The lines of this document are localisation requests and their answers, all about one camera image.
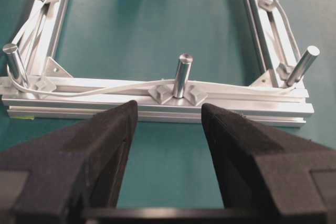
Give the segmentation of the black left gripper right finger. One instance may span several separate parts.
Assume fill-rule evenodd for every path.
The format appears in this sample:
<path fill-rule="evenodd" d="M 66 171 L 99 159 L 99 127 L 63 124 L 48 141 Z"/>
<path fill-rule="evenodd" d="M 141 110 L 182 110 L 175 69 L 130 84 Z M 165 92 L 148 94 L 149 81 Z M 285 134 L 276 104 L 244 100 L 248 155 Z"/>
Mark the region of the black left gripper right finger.
<path fill-rule="evenodd" d="M 205 103 L 201 120 L 224 206 L 277 223 L 335 223 L 335 149 Z"/>

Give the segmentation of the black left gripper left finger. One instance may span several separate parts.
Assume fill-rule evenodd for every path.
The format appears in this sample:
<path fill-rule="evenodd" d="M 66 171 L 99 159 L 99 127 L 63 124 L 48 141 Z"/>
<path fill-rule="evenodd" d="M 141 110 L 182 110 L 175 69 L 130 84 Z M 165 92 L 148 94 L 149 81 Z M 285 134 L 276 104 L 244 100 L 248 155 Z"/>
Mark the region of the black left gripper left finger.
<path fill-rule="evenodd" d="M 115 207 L 138 105 L 92 118 L 1 151 L 1 223 L 82 223 L 87 207 Z"/>

